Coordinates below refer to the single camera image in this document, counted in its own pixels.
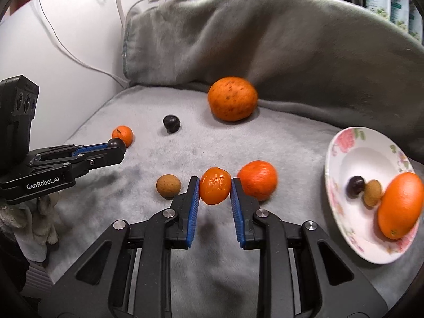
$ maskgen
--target camera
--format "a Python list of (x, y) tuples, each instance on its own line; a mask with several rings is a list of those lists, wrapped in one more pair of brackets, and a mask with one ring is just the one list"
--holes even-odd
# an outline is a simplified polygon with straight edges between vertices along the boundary
[(28, 154), (39, 91), (39, 86), (23, 75), (0, 82), (0, 175)]

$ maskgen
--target wrinkled tangerine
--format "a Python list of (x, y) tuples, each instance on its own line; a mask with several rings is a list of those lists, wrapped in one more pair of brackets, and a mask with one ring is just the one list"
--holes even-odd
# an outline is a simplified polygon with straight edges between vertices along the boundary
[(199, 194), (206, 204), (218, 204), (230, 194), (231, 176), (218, 167), (208, 169), (200, 179)]

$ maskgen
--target metal screw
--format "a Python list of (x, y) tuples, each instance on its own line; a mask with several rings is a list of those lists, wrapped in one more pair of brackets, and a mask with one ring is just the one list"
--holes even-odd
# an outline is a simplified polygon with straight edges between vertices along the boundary
[(256, 210), (256, 216), (258, 216), (258, 218), (266, 218), (269, 215), (268, 210), (266, 209), (258, 209)]
[(313, 221), (307, 221), (305, 222), (305, 227), (310, 231), (314, 231), (315, 229), (317, 229), (318, 225)]
[(125, 221), (124, 220), (116, 220), (113, 223), (113, 228), (115, 229), (123, 229), (125, 227)]
[(173, 210), (173, 209), (165, 209), (162, 214), (166, 218), (173, 218), (175, 216), (175, 210)]

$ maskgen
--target floral plate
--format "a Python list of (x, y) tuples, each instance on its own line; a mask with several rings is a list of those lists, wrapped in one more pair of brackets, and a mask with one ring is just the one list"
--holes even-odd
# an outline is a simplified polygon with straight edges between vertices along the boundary
[(380, 231), (378, 205), (374, 208), (346, 196), (346, 184), (355, 175), (366, 182), (377, 179), (383, 190), (402, 172), (414, 172), (408, 158), (388, 137), (378, 131), (351, 127), (330, 142), (325, 162), (325, 185), (334, 219), (350, 247), (363, 259), (387, 264), (406, 252), (417, 234), (419, 220), (402, 239), (390, 240)]

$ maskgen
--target small orange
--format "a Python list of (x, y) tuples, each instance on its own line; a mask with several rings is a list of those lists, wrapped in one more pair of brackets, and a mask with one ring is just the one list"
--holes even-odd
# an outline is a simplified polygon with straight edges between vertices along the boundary
[(249, 117), (255, 111), (257, 101), (256, 89), (241, 77), (219, 79), (208, 92), (208, 103), (212, 113), (227, 122)]
[(383, 234), (389, 239), (400, 239), (414, 227), (421, 215), (424, 185), (415, 173), (397, 175), (387, 187), (377, 218)]
[(263, 160), (255, 160), (239, 171), (241, 186), (245, 194), (258, 201), (267, 200), (277, 188), (278, 174), (274, 166)]
[(126, 125), (120, 125), (119, 127), (113, 130), (112, 138), (121, 139), (125, 142), (125, 145), (128, 148), (129, 146), (131, 146), (131, 143), (134, 140), (134, 134), (130, 127), (127, 127)]
[(218, 167), (208, 169), (200, 179), (199, 194), (206, 204), (218, 204), (230, 194), (231, 176)]

